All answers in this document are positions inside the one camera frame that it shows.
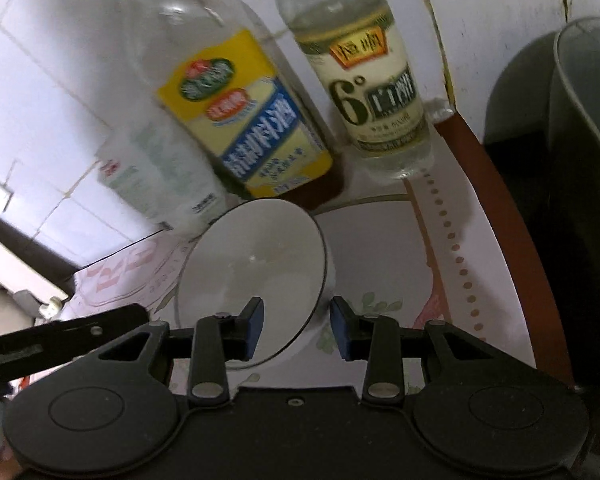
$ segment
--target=bottle label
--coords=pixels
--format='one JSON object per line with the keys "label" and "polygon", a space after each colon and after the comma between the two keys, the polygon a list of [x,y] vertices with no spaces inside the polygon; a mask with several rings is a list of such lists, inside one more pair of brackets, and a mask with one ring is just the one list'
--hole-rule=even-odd
{"label": "bottle label", "polygon": [[248,30],[188,59],[157,94],[256,198],[315,180],[333,163]]}
{"label": "bottle label", "polygon": [[367,155],[424,139],[422,101],[388,7],[337,30],[298,35],[296,41]]}

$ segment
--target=white bowl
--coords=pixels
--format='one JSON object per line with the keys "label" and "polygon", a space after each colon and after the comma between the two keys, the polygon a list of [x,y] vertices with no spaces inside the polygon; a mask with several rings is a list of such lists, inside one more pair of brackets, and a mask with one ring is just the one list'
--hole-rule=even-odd
{"label": "white bowl", "polygon": [[297,205],[253,200],[222,216],[202,236],[182,271],[176,309],[183,327],[216,312],[238,314],[252,296],[264,301],[264,325],[247,368],[280,352],[296,354],[318,332],[335,272],[322,232]]}

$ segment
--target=glass bottle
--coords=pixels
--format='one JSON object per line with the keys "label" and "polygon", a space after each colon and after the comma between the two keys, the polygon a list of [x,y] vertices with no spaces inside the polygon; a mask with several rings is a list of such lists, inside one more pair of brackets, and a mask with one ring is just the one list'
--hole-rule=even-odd
{"label": "glass bottle", "polygon": [[430,125],[387,0],[276,0],[363,165],[392,178],[432,164]]}
{"label": "glass bottle", "polygon": [[342,171],[263,53],[239,0],[120,0],[132,65],[158,99],[256,198],[312,209]]}

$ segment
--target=green oval logo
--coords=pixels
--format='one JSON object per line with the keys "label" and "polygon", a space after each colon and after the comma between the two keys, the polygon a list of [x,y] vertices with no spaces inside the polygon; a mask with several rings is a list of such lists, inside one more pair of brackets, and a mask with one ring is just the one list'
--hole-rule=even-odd
{"label": "green oval logo", "polygon": [[235,73],[228,59],[197,59],[189,65],[180,83],[180,95],[187,101],[203,101],[228,85]]}

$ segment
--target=tile wall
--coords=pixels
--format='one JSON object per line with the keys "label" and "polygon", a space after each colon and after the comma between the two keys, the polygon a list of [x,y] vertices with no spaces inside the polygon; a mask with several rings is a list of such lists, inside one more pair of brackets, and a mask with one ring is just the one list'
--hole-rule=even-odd
{"label": "tile wall", "polygon": [[[244,1],[340,131],[274,0]],[[424,98],[455,103],[485,142],[542,127],[552,34],[600,15],[600,0],[389,2]],[[0,0],[0,183],[13,191],[2,220],[79,267],[154,232],[95,176],[96,150],[142,92],[115,0]]]}

